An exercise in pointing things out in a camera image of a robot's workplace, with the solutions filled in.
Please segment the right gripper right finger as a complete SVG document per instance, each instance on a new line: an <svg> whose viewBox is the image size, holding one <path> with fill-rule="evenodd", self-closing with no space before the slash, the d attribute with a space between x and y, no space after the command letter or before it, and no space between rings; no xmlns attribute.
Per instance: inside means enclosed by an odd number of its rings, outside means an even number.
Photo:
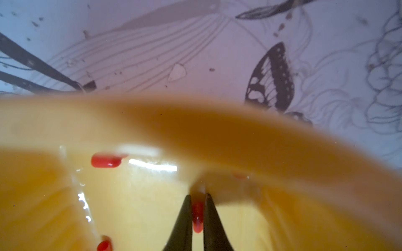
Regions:
<svg viewBox="0 0 402 251"><path fill-rule="evenodd" d="M220 220L212 196L207 193L204 204L204 250L234 251Z"/></svg>

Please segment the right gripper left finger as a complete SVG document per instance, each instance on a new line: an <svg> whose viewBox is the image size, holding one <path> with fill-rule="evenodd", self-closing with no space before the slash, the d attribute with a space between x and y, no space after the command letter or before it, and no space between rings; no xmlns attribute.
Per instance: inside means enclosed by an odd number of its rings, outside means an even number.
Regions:
<svg viewBox="0 0 402 251"><path fill-rule="evenodd" d="M191 251L192 224L191 196L187 195L184 198L177 220L163 251Z"/></svg>

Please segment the yellow plastic tray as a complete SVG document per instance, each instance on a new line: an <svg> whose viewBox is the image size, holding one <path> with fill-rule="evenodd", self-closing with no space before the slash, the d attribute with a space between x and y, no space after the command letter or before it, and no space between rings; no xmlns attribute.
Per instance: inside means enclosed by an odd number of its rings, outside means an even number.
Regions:
<svg viewBox="0 0 402 251"><path fill-rule="evenodd" d="M98 152L127 154L95 168ZM214 100L1 100L1 250L163 251L209 193L234 251L399 251L402 178L291 119Z"/></svg>

